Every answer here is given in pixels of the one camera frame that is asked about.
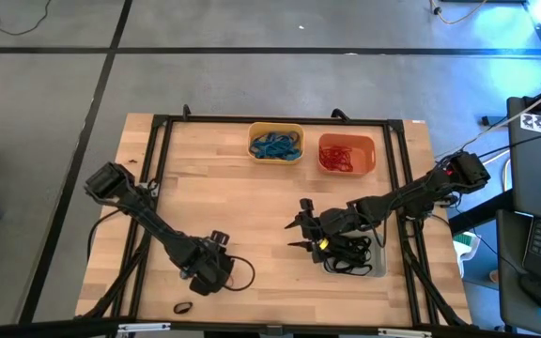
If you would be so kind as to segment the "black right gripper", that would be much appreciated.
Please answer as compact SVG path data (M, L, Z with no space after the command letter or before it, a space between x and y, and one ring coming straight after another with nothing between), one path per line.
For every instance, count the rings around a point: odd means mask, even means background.
M294 220L286 226L286 229L300 227L301 229L320 232L319 240L316 242L304 240L290 242L288 246L303 248L312 255L314 263L321 263L323 255L319 247L347 247L351 239L345 234L358 228L361 221L356 212L346 208L330 208L323 211L315 219L313 215L313 201L308 198L300 200L301 211L294 217Z

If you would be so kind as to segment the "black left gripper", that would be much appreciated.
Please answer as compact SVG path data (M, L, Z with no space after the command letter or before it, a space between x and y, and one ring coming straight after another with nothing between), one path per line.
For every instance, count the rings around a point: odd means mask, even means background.
M214 287L224 287L233 269L233 259L226 254L226 245L230 236L222 231L213 230L210 238L199 240L195 260L185 272L192 278L189 288L194 293L207 296L214 292Z

